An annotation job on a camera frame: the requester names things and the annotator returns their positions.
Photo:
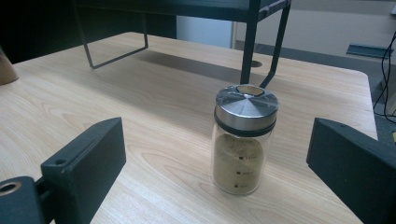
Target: black lid band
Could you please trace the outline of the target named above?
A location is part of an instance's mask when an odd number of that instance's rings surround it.
[[[218,118],[218,116],[216,116],[216,112],[215,112],[215,121],[220,126],[220,128],[222,128],[227,133],[231,133],[231,134],[241,136],[241,137],[258,137],[258,136],[265,135],[265,134],[271,132],[275,128],[275,124],[276,124],[276,120],[275,120],[274,123],[272,123],[270,126],[266,127],[265,129],[260,129],[257,131],[243,131],[243,130],[238,130],[238,129],[232,128],[232,127],[224,124]]]

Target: jar lid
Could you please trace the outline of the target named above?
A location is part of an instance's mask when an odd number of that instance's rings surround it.
[[[268,90],[252,85],[227,87],[216,96],[215,120],[228,133],[260,136],[276,123],[278,101]]]

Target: black metal frame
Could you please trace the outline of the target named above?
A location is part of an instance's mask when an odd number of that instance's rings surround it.
[[[131,51],[129,53],[126,53],[126,54],[123,54],[121,56],[118,56],[118,57],[116,57],[114,59],[108,60],[108,61],[106,61],[104,63],[99,63],[97,65],[94,65],[93,62],[92,62],[90,49],[88,48],[88,44],[89,43],[88,43],[87,38],[85,37],[85,34],[84,34],[84,29],[83,29],[83,26],[82,26],[82,23],[81,23],[81,18],[80,18],[79,14],[78,14],[78,8],[76,6],[75,0],[73,0],[73,9],[74,9],[74,12],[75,12],[75,18],[76,18],[76,22],[77,22],[77,25],[78,25],[79,35],[81,37],[81,41],[82,41],[82,44],[84,46],[85,53],[87,54],[88,63],[90,64],[91,68],[96,69],[96,68],[102,67],[104,65],[107,65],[109,63],[114,63],[117,60],[123,59],[125,57],[128,57],[130,55],[136,54],[137,52],[140,52],[140,51],[142,51],[144,49],[148,49],[149,48],[148,31],[147,31],[147,23],[146,23],[146,14],[145,13],[140,13],[141,19],[142,19],[142,28],[143,28],[143,37],[145,39],[145,46],[143,48],[136,49],[136,50],[133,50],[133,51]]]
[[[251,65],[252,65],[252,61],[253,61],[253,52],[254,52],[256,31],[257,31],[257,24],[263,18],[266,18],[267,16],[269,16],[269,15],[264,15],[264,17],[262,16],[262,12],[260,12],[261,3],[262,3],[262,1],[252,1],[252,0],[249,1],[247,19],[244,20],[244,22],[247,24],[247,30],[246,30],[246,36],[245,36],[245,47],[244,47],[244,55],[243,55],[243,61],[242,61],[240,84],[248,84],[249,83],[250,70],[251,70]],[[90,63],[91,68],[95,69],[95,68],[101,67],[103,65],[113,63],[119,59],[122,59],[122,58],[127,57],[132,54],[135,54],[135,53],[142,51],[144,49],[147,49],[149,47],[146,16],[145,16],[144,12],[141,12],[142,23],[143,23],[143,35],[145,38],[145,47],[143,47],[141,49],[134,50],[129,53],[126,53],[124,55],[121,55],[120,57],[114,58],[107,62],[93,65],[92,57],[91,57],[91,54],[90,54],[90,51],[88,48],[88,42],[84,35],[84,30],[83,30],[83,27],[82,27],[82,24],[80,21],[80,17],[78,15],[78,7],[76,4],[76,0],[73,0],[73,4],[74,4],[76,20],[78,23],[78,30],[79,30],[81,40],[84,45],[84,49],[86,51],[88,61]],[[271,81],[271,79],[274,77],[274,75],[276,74],[277,63],[279,60],[280,51],[282,48],[283,37],[285,34],[287,22],[288,22],[290,6],[291,6],[291,3],[289,3],[286,7],[284,7],[282,9],[282,16],[280,19],[280,24],[279,24],[278,32],[277,32],[276,45],[275,45],[275,49],[274,49],[273,59],[271,62],[271,69],[268,73],[268,76],[265,78],[265,80],[260,85],[260,87],[262,87],[262,88],[265,88],[268,85],[268,83]]]

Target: screw hole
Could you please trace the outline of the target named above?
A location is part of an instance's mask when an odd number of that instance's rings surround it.
[[[9,182],[0,186],[0,196],[9,194],[17,190],[21,186],[21,182]]]
[[[251,62],[251,67],[261,67],[262,63],[261,62],[257,62],[257,61],[252,61]]]
[[[56,165],[63,165],[63,164],[65,164],[65,163],[66,163],[66,160],[57,160],[57,161],[55,162]]]

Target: powder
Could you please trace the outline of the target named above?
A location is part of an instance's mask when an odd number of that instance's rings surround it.
[[[222,134],[213,151],[213,180],[232,194],[248,194],[259,186],[264,152],[253,138]]]

